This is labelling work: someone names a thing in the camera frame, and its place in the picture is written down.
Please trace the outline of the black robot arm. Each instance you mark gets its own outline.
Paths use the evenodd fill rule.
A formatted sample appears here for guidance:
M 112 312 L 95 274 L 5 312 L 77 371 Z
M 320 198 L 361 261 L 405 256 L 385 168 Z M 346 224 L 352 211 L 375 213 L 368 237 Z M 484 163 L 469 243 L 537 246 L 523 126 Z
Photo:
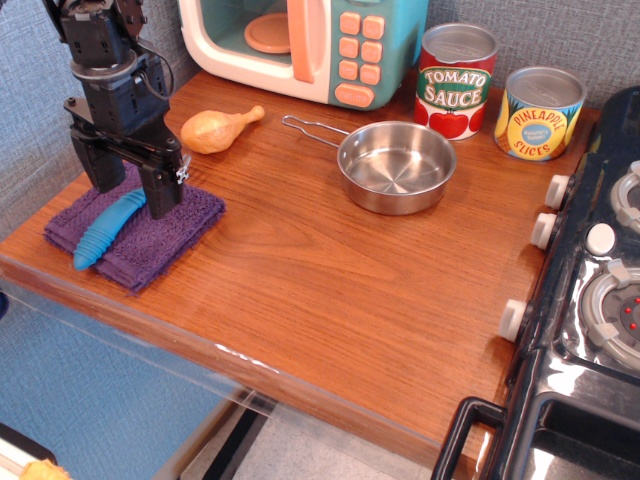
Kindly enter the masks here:
M 106 193 L 134 165 L 159 219 L 183 198 L 187 164 L 181 143 L 165 123 L 173 75 L 140 37 L 147 22 L 139 1 L 47 1 L 82 97 L 64 103 L 71 140 L 96 190 Z

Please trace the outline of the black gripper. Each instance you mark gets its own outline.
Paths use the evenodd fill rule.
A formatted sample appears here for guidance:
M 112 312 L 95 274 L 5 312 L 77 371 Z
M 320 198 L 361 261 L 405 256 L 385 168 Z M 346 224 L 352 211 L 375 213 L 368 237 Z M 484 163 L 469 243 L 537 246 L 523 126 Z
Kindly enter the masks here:
M 187 167 L 181 144 L 165 123 L 172 85 L 163 74 L 78 74 L 84 96 L 64 107 L 71 140 L 93 187 L 106 193 L 125 179 L 127 163 L 139 171 L 153 219 L 183 200 Z

